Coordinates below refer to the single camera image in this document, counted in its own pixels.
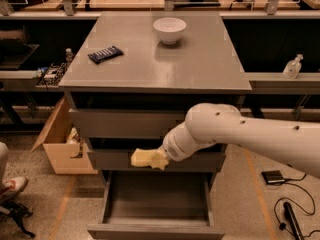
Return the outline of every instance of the white bottle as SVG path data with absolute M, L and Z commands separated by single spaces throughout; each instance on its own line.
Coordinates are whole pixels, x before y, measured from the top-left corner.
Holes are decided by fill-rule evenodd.
M 303 59 L 302 54 L 297 54 L 297 57 L 294 60 L 290 60 L 285 69 L 283 70 L 283 75 L 287 78 L 294 79 L 298 76 L 301 69 L 300 60 Z
M 71 62 L 73 61 L 74 54 L 70 48 L 66 49 L 66 62 L 67 62 L 67 68 L 70 66 Z

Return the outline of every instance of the sneaker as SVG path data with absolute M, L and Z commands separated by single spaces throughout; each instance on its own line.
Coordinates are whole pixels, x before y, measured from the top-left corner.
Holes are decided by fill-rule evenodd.
M 0 186 L 0 204 L 15 197 L 27 185 L 26 177 L 15 177 Z

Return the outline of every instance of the box flap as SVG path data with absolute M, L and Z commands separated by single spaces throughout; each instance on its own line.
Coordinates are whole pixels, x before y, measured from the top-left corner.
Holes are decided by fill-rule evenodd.
M 41 144 L 50 140 L 51 143 L 63 143 L 66 141 L 72 127 L 69 116 L 70 106 L 65 97 L 62 97 L 54 107 L 52 113 L 46 121 L 38 139 L 33 145 L 31 152 L 36 150 Z

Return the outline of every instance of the white bowl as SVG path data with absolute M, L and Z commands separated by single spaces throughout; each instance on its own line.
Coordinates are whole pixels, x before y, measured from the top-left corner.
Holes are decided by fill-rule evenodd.
M 187 24 L 177 18 L 161 18 L 153 23 L 160 40 L 165 44 L 176 43 L 183 34 Z

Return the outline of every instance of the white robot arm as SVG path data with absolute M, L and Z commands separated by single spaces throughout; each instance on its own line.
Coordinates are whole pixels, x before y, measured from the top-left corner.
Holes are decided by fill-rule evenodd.
M 320 124 L 247 118 L 231 105 L 192 107 L 157 151 L 181 161 L 216 143 L 240 145 L 320 178 Z

